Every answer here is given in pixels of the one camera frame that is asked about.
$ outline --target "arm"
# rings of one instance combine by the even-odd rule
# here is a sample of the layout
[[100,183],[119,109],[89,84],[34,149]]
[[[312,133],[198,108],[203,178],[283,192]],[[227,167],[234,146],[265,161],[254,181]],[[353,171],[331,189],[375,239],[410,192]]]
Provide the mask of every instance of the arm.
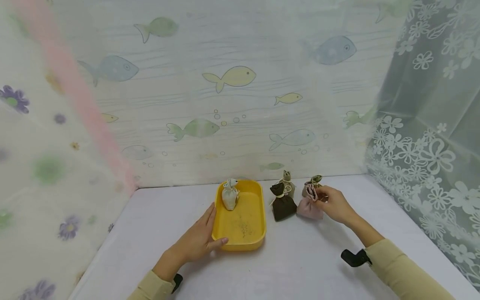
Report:
[[210,205],[204,215],[160,257],[128,300],[165,300],[175,287],[173,277],[180,268],[228,242],[227,238],[211,241],[216,209]]
[[318,208],[333,220],[345,224],[366,247],[370,268],[401,300],[454,300],[438,282],[385,239],[348,204],[342,192],[328,186],[317,189],[328,202],[316,201]]

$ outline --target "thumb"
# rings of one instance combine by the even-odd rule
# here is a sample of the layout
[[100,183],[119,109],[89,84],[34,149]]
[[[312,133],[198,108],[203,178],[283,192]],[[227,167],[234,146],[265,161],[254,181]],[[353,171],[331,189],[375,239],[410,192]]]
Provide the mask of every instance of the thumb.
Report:
[[207,249],[208,249],[208,251],[213,251],[215,249],[218,249],[218,248],[222,247],[226,243],[228,243],[228,238],[217,239],[215,241],[209,242],[207,244]]

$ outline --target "pink pouch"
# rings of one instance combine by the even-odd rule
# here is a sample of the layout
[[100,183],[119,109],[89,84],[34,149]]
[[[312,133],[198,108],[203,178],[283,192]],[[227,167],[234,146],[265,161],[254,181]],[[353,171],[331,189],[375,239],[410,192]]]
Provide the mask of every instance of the pink pouch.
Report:
[[297,207],[297,214],[315,220],[323,219],[324,212],[313,205],[313,202],[319,201],[313,184],[306,184],[305,191],[307,196],[300,201],[299,206]]

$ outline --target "purple flower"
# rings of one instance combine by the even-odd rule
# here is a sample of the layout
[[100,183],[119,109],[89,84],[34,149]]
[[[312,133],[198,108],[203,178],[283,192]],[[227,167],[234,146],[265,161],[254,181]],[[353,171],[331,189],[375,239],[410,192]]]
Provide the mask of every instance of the purple flower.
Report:
[[13,91],[11,86],[4,85],[3,90],[0,89],[0,98],[18,112],[28,113],[27,105],[30,105],[30,101],[24,98],[21,90]]
[[62,114],[56,114],[54,120],[57,124],[63,124],[67,121],[67,118]]
[[77,235],[80,219],[71,215],[65,219],[65,223],[60,224],[59,238],[62,240],[73,239]]
[[35,288],[27,288],[18,300],[51,300],[55,285],[47,280],[40,280]]

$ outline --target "white table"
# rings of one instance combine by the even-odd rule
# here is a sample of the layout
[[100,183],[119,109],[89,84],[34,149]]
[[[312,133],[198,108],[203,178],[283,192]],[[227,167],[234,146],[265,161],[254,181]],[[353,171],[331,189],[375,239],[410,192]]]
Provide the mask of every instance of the white table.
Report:
[[[301,198],[305,180],[293,181]],[[351,268],[344,249],[362,244],[327,216],[309,221],[293,216],[275,222],[268,206],[273,181],[261,182],[267,217],[263,246],[254,252],[219,252],[183,267],[178,300],[396,299],[365,264]],[[324,178],[343,191],[353,208],[431,274],[457,299],[478,292],[455,269],[390,196],[366,175]],[[121,300],[135,289],[162,252],[214,200],[216,184],[142,189],[135,192],[98,251],[71,299]]]

